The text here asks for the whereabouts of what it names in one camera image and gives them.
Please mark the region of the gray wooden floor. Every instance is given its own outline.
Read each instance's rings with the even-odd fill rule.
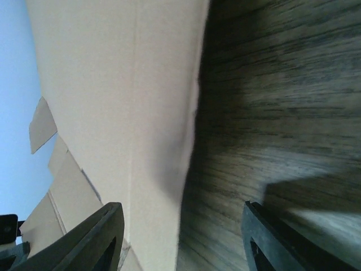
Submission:
[[[213,1],[177,270],[248,270],[245,200],[361,269],[361,1]]]

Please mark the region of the cardboard box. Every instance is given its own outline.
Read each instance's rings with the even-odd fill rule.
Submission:
[[[62,222],[48,221],[57,233],[39,248],[79,223],[75,217],[121,202],[134,259],[144,271],[175,269],[208,4],[27,1],[43,96],[32,151],[59,134],[42,203]]]

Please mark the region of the wooden surface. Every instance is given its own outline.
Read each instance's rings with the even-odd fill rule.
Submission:
[[[245,200],[361,269],[361,2],[213,1],[177,270],[248,270]]]

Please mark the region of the blue wall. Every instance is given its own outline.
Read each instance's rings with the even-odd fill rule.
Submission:
[[[30,154],[29,124],[40,99],[34,41],[22,0],[0,1],[0,214],[25,220],[46,194],[53,137]]]

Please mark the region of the wood grain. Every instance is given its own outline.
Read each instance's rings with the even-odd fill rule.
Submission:
[[[213,1],[177,270],[248,270],[245,200],[361,269],[361,3]]]

